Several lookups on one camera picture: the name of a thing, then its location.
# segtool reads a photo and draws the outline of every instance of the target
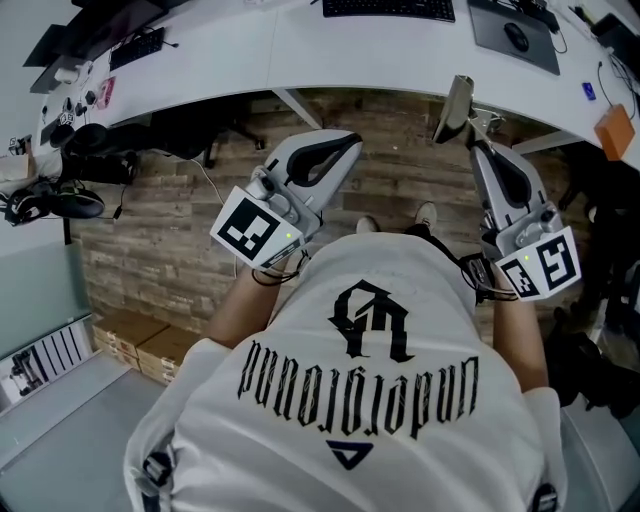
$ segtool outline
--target orange object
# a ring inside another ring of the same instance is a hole
[[[611,107],[595,126],[596,135],[608,160],[622,160],[636,132],[622,105]]]

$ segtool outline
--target shoe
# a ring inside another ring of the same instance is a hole
[[[424,203],[416,213],[416,224],[425,224],[429,229],[434,229],[438,222],[438,210],[431,201]]]
[[[356,233],[361,235],[363,233],[378,233],[380,231],[380,226],[378,223],[373,220],[373,217],[362,217],[356,226]]]

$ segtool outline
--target white curved desk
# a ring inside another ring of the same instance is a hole
[[[632,98],[613,74],[605,50],[559,17],[568,52],[558,55],[561,75],[476,46],[466,0],[453,0],[455,23],[400,17],[324,18],[322,4],[290,0],[275,6],[246,6],[242,0],[194,0],[170,19],[163,51],[116,70],[108,109],[88,119],[105,125],[163,108],[242,92],[273,90],[311,126],[320,120],[295,89],[362,87],[445,96],[454,75],[475,81],[475,101],[558,128],[558,132],[516,147],[526,153],[586,140],[599,146],[593,127],[609,108],[601,78],[614,103],[633,111]],[[553,36],[558,49],[559,36]],[[87,84],[60,86],[46,104],[51,122],[64,98],[76,101],[108,76],[108,54],[100,57]],[[591,82],[588,101],[582,82]],[[640,113],[633,124],[640,129]],[[48,146],[38,146],[46,151]],[[624,160],[640,169],[636,137]]]

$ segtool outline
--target floor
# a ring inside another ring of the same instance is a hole
[[[364,139],[356,168],[324,212],[326,228],[312,252],[352,233],[362,215],[373,216],[385,231],[400,231],[412,223],[427,200],[438,208],[438,236],[457,256],[479,251],[482,217],[468,152],[454,140],[434,145],[430,138],[442,102],[425,95],[372,90],[309,90],[305,95],[321,113],[326,127],[353,130]],[[254,166],[289,135],[308,131],[293,112],[269,96],[247,97],[249,128],[264,137],[267,147],[234,134],[217,146],[210,176],[223,198],[242,186]],[[549,128],[509,118],[496,139],[527,139]],[[531,155],[547,193],[557,203],[568,179],[559,152]],[[90,300],[96,313],[117,308],[147,313],[173,325],[200,331],[233,281],[233,257],[209,236],[220,201],[200,168],[192,162],[149,154],[133,186],[124,194],[117,222],[93,219],[72,222],[72,236],[82,245]],[[91,184],[107,203],[110,216],[120,203],[122,187]],[[587,247],[588,223],[579,197],[563,214],[574,229],[581,254]],[[291,291],[283,287],[280,300]],[[542,321],[553,308],[568,305],[579,284],[537,304]],[[478,307],[476,323],[483,340],[492,336],[491,304]]]

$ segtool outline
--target mouse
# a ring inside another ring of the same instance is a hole
[[[504,31],[507,33],[509,41],[521,52],[529,49],[529,40],[522,29],[515,23],[505,23]]]

